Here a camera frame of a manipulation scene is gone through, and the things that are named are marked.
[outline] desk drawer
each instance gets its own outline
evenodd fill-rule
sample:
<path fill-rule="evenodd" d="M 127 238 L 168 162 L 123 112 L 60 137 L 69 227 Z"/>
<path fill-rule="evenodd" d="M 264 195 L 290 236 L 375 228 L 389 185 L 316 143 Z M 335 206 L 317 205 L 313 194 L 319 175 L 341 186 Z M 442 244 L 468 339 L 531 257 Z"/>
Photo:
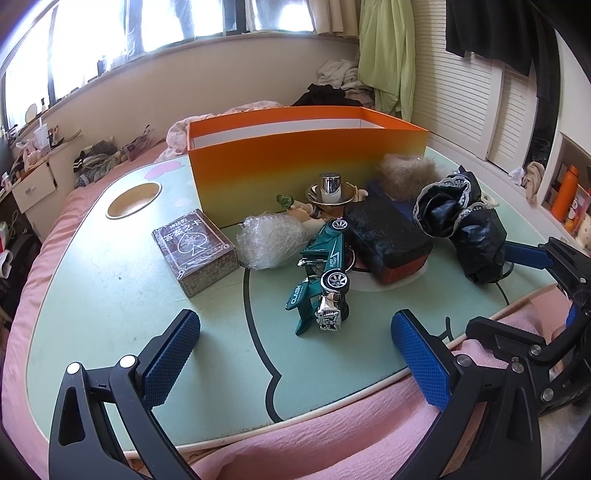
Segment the desk drawer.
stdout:
<path fill-rule="evenodd" d="M 12 194 L 21 212 L 25 213 L 55 189 L 49 166 L 47 163 L 42 163 L 26 179 L 14 187 Z"/>

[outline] gradient orange yellow box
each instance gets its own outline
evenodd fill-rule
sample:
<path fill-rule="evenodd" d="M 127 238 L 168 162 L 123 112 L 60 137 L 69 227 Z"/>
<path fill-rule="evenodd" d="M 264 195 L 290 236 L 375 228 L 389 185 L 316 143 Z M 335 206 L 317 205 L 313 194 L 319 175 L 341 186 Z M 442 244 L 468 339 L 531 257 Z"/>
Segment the gradient orange yellow box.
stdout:
<path fill-rule="evenodd" d="M 363 187 L 384 154 L 423 155 L 428 131 L 350 106 L 272 108 L 189 125 L 189 159 L 204 213 L 219 227 L 305 201 L 324 171 Z"/>

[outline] louvered door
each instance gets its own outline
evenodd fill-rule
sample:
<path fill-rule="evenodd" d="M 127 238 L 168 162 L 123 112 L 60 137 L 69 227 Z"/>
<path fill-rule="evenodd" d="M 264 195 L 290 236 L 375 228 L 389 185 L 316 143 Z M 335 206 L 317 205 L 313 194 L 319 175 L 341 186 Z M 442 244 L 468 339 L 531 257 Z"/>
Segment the louvered door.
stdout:
<path fill-rule="evenodd" d="M 535 78 L 499 61 L 445 50 L 446 1 L 411 0 L 416 81 L 413 123 L 505 171 L 523 164 L 535 117 Z"/>
<path fill-rule="evenodd" d="M 505 66 L 495 135 L 488 160 L 506 172 L 521 167 L 530 146 L 537 97 L 535 71 L 530 78 Z"/>

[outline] box lid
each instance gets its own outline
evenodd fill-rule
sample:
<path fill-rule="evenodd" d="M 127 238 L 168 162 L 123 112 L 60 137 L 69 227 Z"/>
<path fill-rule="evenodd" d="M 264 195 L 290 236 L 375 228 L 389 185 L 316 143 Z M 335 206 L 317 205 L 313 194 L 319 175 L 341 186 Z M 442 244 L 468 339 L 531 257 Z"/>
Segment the box lid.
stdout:
<path fill-rule="evenodd" d="M 235 249 L 199 209 L 154 230 L 152 235 L 178 280 Z"/>

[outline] fluffy fur ball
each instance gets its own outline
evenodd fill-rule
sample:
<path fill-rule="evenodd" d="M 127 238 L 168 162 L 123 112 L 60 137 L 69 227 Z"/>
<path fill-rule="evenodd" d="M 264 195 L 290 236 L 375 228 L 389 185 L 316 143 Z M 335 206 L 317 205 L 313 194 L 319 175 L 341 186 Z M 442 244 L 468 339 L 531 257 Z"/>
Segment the fluffy fur ball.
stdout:
<path fill-rule="evenodd" d="M 385 155 L 378 167 L 384 191 L 396 200 L 414 200 L 423 187 L 441 180 L 435 162 L 427 157 Z"/>

